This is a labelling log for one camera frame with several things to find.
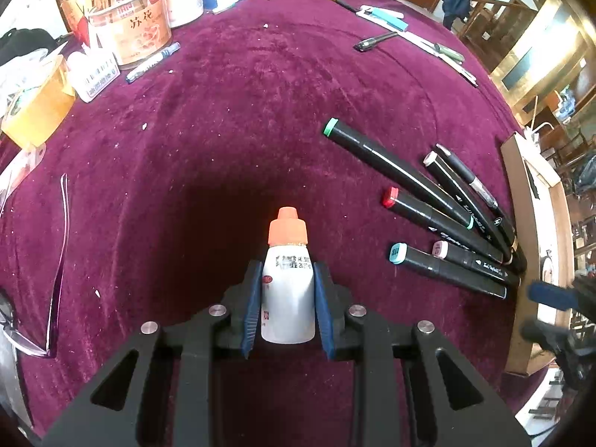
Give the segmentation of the person in background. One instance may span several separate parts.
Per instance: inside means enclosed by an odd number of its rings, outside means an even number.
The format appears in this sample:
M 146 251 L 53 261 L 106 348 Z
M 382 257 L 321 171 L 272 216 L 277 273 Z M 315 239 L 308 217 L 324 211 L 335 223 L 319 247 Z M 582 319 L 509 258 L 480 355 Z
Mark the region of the person in background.
M 453 28 L 454 22 L 459 19 L 465 21 L 471 12 L 472 0 L 441 0 L 444 11 L 443 26 L 447 30 Z

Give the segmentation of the yellow packing tape roll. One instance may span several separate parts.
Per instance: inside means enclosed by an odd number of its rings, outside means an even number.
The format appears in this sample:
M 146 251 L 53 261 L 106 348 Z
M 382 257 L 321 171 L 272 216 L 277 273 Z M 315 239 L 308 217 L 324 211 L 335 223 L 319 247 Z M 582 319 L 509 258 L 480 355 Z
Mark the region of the yellow packing tape roll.
M 1 123 L 1 130 L 21 149 L 40 148 L 58 129 L 76 101 L 65 58 L 45 58 L 32 84 L 19 91 Z

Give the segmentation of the small white label box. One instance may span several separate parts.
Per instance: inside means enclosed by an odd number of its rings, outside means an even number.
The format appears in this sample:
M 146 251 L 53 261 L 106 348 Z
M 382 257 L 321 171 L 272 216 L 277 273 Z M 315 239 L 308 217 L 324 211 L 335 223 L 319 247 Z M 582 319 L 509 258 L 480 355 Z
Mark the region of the small white label box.
M 68 82 L 85 103 L 94 100 L 119 75 L 114 55 L 103 48 L 85 47 L 67 58 Z

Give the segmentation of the white bottle orange cap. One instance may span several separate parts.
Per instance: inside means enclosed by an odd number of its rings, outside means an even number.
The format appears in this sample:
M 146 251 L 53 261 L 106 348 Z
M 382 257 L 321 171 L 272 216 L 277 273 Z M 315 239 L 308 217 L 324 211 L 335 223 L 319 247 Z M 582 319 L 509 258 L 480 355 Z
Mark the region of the white bottle orange cap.
M 306 223 L 282 207 L 270 224 L 261 273 L 261 337 L 273 344 L 306 343 L 315 335 L 314 271 Z

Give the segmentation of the teal-capped black marker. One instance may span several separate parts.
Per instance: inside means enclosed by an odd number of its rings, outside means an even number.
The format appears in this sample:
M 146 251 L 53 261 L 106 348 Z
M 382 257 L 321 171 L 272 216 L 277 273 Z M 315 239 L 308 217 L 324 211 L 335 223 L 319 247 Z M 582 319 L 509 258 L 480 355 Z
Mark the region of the teal-capped black marker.
M 425 276 L 441 279 L 444 282 L 459 286 L 469 291 L 482 293 L 504 300 L 507 297 L 506 286 L 493 282 L 485 276 L 471 272 L 460 265 L 438 259 L 426 252 L 398 242 L 392 245 L 389 261 L 394 265 L 404 265 Z

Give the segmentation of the cardboard tray box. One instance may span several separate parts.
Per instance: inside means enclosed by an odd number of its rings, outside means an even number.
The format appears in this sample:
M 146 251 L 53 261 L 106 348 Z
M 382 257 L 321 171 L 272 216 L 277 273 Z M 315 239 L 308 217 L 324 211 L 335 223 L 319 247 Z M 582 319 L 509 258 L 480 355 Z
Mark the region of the cardboard tray box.
M 571 219 L 565 189 L 554 168 L 535 146 L 519 133 L 501 145 L 512 198 L 518 247 L 527 268 L 517 292 L 513 330 L 505 371 L 530 376 L 550 365 L 555 356 L 525 341 L 522 324 L 530 319 L 567 327 L 571 313 L 535 303 L 528 297 L 531 282 L 552 279 L 556 286 L 570 286 L 575 278 Z

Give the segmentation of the maroon velvet tablecloth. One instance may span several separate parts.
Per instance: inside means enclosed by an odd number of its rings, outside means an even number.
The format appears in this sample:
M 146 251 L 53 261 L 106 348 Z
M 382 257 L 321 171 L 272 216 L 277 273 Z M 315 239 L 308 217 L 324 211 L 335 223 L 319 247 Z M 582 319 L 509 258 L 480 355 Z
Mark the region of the maroon velvet tablecloth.
M 430 320 L 511 410 L 527 402 L 538 378 L 504 371 L 514 300 L 392 265 L 393 243 L 433 236 L 322 133 L 338 118 L 410 165 L 444 144 L 509 208 L 500 148 L 517 122 L 473 56 L 475 86 L 405 41 L 357 53 L 374 32 L 349 12 L 360 4 L 391 0 L 244 0 L 177 29 L 179 51 L 139 81 L 72 107 L 1 219 L 1 286 L 35 342 L 64 276 L 56 357 L 20 360 L 37 434 L 142 323 L 186 321 L 238 283 L 284 206 L 356 301 Z

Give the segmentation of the red-capped black marker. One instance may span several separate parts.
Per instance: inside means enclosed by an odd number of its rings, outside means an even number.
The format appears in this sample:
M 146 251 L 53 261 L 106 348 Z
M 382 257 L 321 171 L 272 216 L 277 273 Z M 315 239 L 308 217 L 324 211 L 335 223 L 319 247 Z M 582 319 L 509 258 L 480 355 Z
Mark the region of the red-capped black marker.
M 509 259 L 509 255 L 493 246 L 476 232 L 471 231 L 471 229 L 412 195 L 401 192 L 396 187 L 390 187 L 384 192 L 382 204 L 394 214 L 427 228 L 455 244 L 465 246 L 473 252 L 484 255 L 487 259 L 492 259 L 501 264 L 505 264 Z

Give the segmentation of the orange tea tin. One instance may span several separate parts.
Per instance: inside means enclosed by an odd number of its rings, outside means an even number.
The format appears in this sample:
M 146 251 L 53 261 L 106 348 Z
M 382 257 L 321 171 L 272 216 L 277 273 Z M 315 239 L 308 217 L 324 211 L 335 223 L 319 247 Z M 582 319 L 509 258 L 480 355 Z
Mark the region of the orange tea tin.
M 166 0 L 127 0 L 88 15 L 89 30 L 113 54 L 119 68 L 130 69 L 172 41 Z

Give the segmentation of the pink-capped black marker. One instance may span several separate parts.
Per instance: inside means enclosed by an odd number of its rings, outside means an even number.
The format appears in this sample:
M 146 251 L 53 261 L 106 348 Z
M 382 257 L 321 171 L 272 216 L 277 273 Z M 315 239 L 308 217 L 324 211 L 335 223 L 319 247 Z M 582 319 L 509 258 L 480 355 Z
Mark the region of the pink-capped black marker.
M 504 283 L 506 286 L 517 288 L 520 284 L 519 276 L 510 272 L 504 265 L 492 262 L 485 257 L 472 251 L 454 245 L 445 240 L 439 240 L 433 244 L 432 255 L 437 259 L 444 259 L 449 262 L 461 265 L 465 269 L 487 276 L 496 282 Z

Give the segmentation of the green pen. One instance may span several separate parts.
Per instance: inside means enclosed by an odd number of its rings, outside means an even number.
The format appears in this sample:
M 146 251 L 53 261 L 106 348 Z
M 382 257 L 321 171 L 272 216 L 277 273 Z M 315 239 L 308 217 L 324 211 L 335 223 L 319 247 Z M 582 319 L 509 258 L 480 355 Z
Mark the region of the green pen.
M 453 50 L 451 47 L 446 47 L 445 45 L 439 44 L 438 42 L 433 44 L 433 46 L 439 54 L 443 54 L 444 56 L 451 58 L 460 65 L 465 61 L 465 57 L 458 51 Z

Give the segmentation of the black ballpoint pen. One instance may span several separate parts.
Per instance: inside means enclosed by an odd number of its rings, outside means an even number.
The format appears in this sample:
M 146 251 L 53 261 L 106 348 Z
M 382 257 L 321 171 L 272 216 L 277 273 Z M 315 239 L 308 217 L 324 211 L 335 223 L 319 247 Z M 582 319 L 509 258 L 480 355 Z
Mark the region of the black ballpoint pen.
M 446 163 L 468 184 L 477 195 L 485 202 L 489 209 L 495 215 L 494 224 L 497 229 L 504 236 L 506 242 L 514 247 L 517 245 L 517 235 L 514 226 L 511 224 L 509 217 L 500 208 L 496 198 L 490 193 L 488 188 L 482 181 L 474 174 L 471 168 L 466 165 L 461 158 L 445 146 L 436 143 L 434 148 L 438 151 Z

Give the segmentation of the green-capped black marker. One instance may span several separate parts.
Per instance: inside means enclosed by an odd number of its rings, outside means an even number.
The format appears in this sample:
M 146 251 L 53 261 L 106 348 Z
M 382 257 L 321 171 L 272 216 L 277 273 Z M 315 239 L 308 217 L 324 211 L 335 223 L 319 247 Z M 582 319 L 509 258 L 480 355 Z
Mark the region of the green-capped black marker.
M 474 219 L 470 212 L 413 165 L 397 158 L 377 141 L 367 138 L 337 118 L 330 118 L 322 133 L 419 200 L 443 212 L 465 228 L 473 228 Z

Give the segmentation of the black pen on table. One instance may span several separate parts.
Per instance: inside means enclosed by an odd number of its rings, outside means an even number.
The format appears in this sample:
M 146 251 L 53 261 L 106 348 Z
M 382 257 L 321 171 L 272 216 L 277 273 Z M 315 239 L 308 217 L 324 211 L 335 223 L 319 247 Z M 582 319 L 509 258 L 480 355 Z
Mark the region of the black pen on table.
M 354 45 L 354 49 L 359 53 L 366 53 L 377 47 L 383 41 L 387 41 L 390 38 L 397 37 L 397 31 L 387 32 L 387 34 L 378 35 L 377 37 L 365 38 Z

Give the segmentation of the white blue pen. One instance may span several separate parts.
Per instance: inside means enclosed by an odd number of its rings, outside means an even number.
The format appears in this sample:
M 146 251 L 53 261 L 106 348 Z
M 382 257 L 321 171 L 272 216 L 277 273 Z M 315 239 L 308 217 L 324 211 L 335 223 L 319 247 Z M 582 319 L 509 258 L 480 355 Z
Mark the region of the white blue pen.
M 362 5 L 358 15 L 392 31 L 406 31 L 408 28 L 404 14 L 395 10 Z

